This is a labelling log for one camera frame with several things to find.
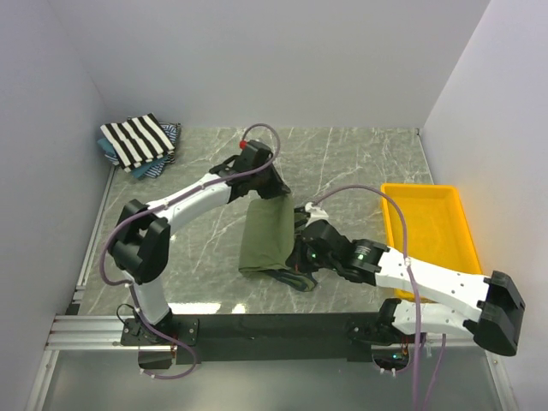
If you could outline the aluminium frame rail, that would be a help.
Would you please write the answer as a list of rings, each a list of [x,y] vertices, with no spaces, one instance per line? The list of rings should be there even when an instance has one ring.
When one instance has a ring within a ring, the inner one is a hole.
[[[449,311],[444,316],[430,313],[437,305],[426,305],[421,330],[432,335],[446,334],[451,344],[466,346],[472,343],[472,333],[463,326],[464,318]],[[116,316],[61,315],[53,320],[45,343],[46,351],[124,349],[121,346],[123,326]]]

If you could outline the teal folded top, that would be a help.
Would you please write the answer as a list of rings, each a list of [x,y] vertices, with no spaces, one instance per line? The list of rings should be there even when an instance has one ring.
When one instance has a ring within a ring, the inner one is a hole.
[[[150,164],[142,164],[140,167],[134,168],[134,169],[125,169],[123,167],[123,164],[121,163],[121,160],[118,158],[116,150],[114,149],[113,145],[106,139],[101,138],[97,141],[97,144],[99,147],[103,150],[104,156],[115,166],[118,166],[122,170],[126,171],[130,175],[132,175],[134,178],[140,179],[151,167]]]

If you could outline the olive green tank top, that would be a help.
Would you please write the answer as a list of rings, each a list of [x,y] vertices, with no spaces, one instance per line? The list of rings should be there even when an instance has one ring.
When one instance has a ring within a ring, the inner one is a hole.
[[[295,247],[295,203],[286,194],[249,203],[239,253],[238,271],[248,278],[270,277],[300,292],[318,282],[310,272],[287,264]]]

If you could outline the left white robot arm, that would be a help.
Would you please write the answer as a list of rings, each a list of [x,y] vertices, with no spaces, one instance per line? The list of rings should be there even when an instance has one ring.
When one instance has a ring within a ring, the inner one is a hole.
[[[240,148],[187,188],[148,204],[133,200],[122,209],[107,253],[122,271],[119,283],[134,292],[136,310],[145,318],[140,333],[150,343],[163,343],[171,333],[173,313],[159,279],[168,264],[171,235],[251,191],[266,200],[290,193],[272,165],[269,146],[249,140]]]

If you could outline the black white striped folded top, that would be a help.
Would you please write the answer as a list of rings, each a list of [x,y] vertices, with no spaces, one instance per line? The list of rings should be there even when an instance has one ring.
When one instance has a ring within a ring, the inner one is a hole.
[[[162,159],[176,149],[153,113],[130,117],[125,122],[106,123],[100,131],[127,172]]]

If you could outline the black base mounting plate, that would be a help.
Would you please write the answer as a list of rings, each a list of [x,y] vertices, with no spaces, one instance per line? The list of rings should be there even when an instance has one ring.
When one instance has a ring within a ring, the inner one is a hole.
[[[177,314],[169,335],[200,362],[345,359],[371,362],[374,346],[414,342],[392,325],[394,308],[376,313]]]

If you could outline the yellow plastic tray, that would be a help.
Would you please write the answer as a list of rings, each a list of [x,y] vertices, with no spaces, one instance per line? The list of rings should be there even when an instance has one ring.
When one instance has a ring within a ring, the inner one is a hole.
[[[381,200],[386,244],[412,258],[464,274],[482,269],[458,190],[452,186],[385,183]]]

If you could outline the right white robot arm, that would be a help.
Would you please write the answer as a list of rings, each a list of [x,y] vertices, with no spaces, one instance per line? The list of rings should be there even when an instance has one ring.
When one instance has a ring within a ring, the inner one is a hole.
[[[417,291],[428,300],[424,306],[387,300],[375,323],[383,340],[394,342],[420,325],[425,333],[471,337],[484,350],[516,355],[526,304],[508,274],[485,277],[405,258],[376,241],[351,241],[324,218],[297,223],[295,234],[287,264],[297,271],[327,269],[351,283]]]

